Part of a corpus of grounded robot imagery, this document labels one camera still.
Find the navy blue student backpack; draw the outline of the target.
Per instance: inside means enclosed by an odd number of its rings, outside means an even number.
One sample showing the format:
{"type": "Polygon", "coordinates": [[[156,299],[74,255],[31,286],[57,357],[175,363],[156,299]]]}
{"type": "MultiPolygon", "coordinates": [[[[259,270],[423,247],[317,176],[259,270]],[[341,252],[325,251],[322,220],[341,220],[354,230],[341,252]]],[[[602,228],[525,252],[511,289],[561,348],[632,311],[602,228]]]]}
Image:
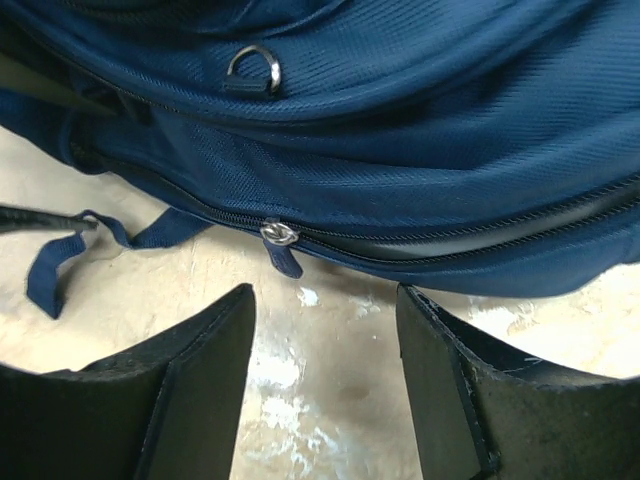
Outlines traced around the navy blue student backpack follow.
{"type": "Polygon", "coordinates": [[[5,1],[1,123],[210,225],[535,298],[639,259],[635,1],[5,1]]]}

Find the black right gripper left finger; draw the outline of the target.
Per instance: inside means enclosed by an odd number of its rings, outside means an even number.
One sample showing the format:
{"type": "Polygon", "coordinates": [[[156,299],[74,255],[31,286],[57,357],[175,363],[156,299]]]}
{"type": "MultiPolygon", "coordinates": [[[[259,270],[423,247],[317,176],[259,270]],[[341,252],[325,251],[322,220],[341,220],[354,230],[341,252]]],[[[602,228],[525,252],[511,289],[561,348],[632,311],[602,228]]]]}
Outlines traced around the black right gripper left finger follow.
{"type": "Polygon", "coordinates": [[[5,479],[226,479],[256,323],[241,284],[73,372],[1,369],[5,479]]]}

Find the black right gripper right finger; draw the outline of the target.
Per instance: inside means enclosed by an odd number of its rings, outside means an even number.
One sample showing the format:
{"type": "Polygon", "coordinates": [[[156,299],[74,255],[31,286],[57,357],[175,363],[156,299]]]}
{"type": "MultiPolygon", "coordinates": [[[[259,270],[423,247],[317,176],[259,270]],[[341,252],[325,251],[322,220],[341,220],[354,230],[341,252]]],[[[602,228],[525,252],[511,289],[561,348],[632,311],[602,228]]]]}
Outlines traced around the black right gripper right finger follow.
{"type": "Polygon", "coordinates": [[[639,382],[536,358],[397,291],[396,325],[426,479],[635,479],[639,382]]]}

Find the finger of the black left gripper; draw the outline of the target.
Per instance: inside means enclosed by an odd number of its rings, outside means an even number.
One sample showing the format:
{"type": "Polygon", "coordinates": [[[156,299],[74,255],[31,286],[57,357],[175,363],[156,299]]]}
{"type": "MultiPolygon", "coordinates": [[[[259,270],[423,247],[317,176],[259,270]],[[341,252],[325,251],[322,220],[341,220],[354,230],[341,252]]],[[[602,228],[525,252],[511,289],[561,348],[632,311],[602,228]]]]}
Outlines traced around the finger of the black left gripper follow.
{"type": "Polygon", "coordinates": [[[0,207],[0,217],[2,235],[28,231],[84,232],[98,227],[93,220],[7,205],[0,207]]]}

